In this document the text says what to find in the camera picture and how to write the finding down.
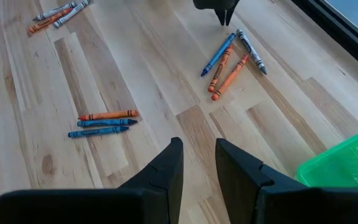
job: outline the wooden floor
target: wooden floor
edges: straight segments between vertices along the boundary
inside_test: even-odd
[[[31,19],[66,0],[0,0],[0,194],[112,188],[179,136],[180,223],[229,223],[214,162],[224,137],[293,177],[358,132],[358,62],[290,0],[240,1],[229,27],[191,0],[95,0],[59,30]],[[246,65],[211,101],[200,73],[237,28],[268,75]],[[224,74],[246,53],[238,39]],[[124,134],[68,139],[78,115],[138,109]]]

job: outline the green basket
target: green basket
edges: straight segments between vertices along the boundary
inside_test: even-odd
[[[309,187],[358,187],[358,134],[301,164],[296,176]]]

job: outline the blue crayon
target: blue crayon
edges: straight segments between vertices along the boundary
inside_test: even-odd
[[[204,75],[206,75],[211,68],[214,66],[214,64],[219,60],[219,58],[222,56],[224,50],[231,44],[231,42],[233,42],[234,38],[236,37],[236,35],[234,33],[230,34],[230,36],[223,42],[221,48],[219,48],[219,50],[215,53],[214,57],[212,57],[212,59],[208,62],[208,64],[205,66],[201,77],[203,77]]]
[[[96,126],[132,125],[136,123],[137,121],[133,119],[105,119],[94,121],[79,121],[77,122],[77,126],[87,128]]]
[[[72,132],[68,133],[68,137],[69,138],[79,138],[79,137],[87,137],[87,136],[102,135],[102,134],[120,133],[120,132],[126,131],[128,129],[129,129],[128,127],[116,126],[113,128],[92,129],[92,130],[85,130],[85,131],[72,131]]]

